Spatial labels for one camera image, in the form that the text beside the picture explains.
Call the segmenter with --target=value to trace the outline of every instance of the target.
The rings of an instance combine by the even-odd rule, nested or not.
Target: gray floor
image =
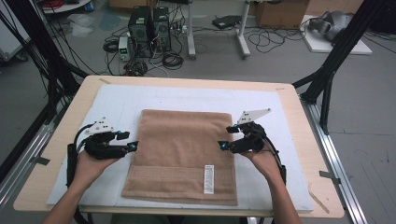
[[[113,30],[100,27],[108,9],[102,4],[89,15],[96,18],[95,31],[87,37],[67,35],[70,46],[95,72],[106,70],[104,39],[124,27],[120,20]],[[212,27],[214,17],[194,20],[197,25]],[[150,70],[145,77],[177,77],[199,79],[242,80],[258,82],[292,83],[318,70],[326,53],[312,53],[303,40],[287,40],[269,53],[260,53],[248,43],[251,56],[242,60],[234,33],[206,33],[195,36],[197,59],[181,55],[185,62],[178,70]],[[390,49],[396,43],[377,37],[373,39]],[[396,219],[396,56],[363,38],[373,51],[370,56],[350,55],[338,70],[332,89],[329,130],[351,185],[369,223],[394,223]],[[90,72],[82,63],[81,68]],[[118,56],[110,65],[114,73],[122,72],[123,63]],[[32,63],[11,62],[0,67],[0,162],[14,148],[33,119],[46,103],[46,93],[40,76]],[[23,213],[12,208],[15,195],[8,200],[0,213],[2,223],[37,223],[43,213]],[[110,223],[110,215],[95,215],[98,223]],[[345,215],[341,219],[304,218],[304,223],[350,223]]]

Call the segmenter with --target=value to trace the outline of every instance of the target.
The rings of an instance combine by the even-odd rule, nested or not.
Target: aluminum frame
[[[59,114],[63,108],[64,105],[62,103],[58,103],[56,108],[57,114]],[[34,167],[36,164],[35,159],[40,156],[41,152],[50,141],[57,127],[55,124],[56,119],[57,117],[55,116],[55,118],[52,119],[49,124],[41,125],[25,151],[21,154],[18,161],[14,164],[4,181],[1,183],[0,213],[3,211],[3,208],[6,206],[15,189],[19,186],[20,183],[24,183],[24,181],[28,177],[26,175],[31,172],[31,168]]]
[[[302,105],[305,109],[305,114],[308,119],[310,119],[311,125],[313,126],[312,128],[315,128],[313,131],[316,131],[316,135],[319,140],[318,143],[320,144],[323,155],[326,157],[324,159],[326,159],[329,170],[334,174],[334,178],[340,180],[340,184],[334,185],[341,193],[350,218],[355,224],[367,224],[368,222],[361,210],[361,206],[353,188],[350,185],[344,166],[341,163],[334,144],[332,143],[332,139],[320,126],[320,110],[317,105],[311,105],[305,101],[302,101]]]

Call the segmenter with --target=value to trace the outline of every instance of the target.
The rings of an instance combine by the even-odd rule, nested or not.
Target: wooden table
[[[285,117],[290,128],[304,176],[307,180],[309,194],[314,203],[314,211],[300,214],[301,217],[342,217],[343,206],[332,181],[319,176],[319,171],[328,169],[321,156],[317,141],[311,130],[297,92],[290,84],[260,83],[241,81],[176,79],[155,77],[108,77],[89,76],[81,85],[72,104],[67,109],[57,130],[50,139],[42,157],[50,160],[48,165],[37,164],[23,186],[14,208],[20,211],[49,211],[47,205],[52,187],[58,176],[66,154],[66,146],[74,140],[76,132],[85,119],[96,93],[104,84],[140,85],[158,87],[186,87],[204,89],[231,89],[249,91],[274,91],[279,95]],[[236,216],[236,217],[270,217],[260,211],[225,211],[194,210],[176,208],[131,208],[131,207],[98,207],[83,206],[83,212],[92,213],[135,213],[135,214],[168,214],[192,216]]]

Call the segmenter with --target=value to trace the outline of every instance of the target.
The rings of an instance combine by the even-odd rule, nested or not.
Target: desktop computer
[[[169,31],[169,8],[155,7],[152,12],[155,32],[157,35],[157,48],[163,51],[171,50],[171,34]]]
[[[131,41],[136,57],[151,57],[151,49],[155,49],[155,43],[151,43],[155,37],[155,30],[150,7],[139,6],[133,8],[131,18],[128,22],[128,30],[131,34]]]

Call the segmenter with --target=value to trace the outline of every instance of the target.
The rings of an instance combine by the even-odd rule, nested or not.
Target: towel
[[[233,141],[226,113],[143,110],[122,197],[166,203],[237,205]],[[205,166],[214,166],[214,193],[204,193]]]

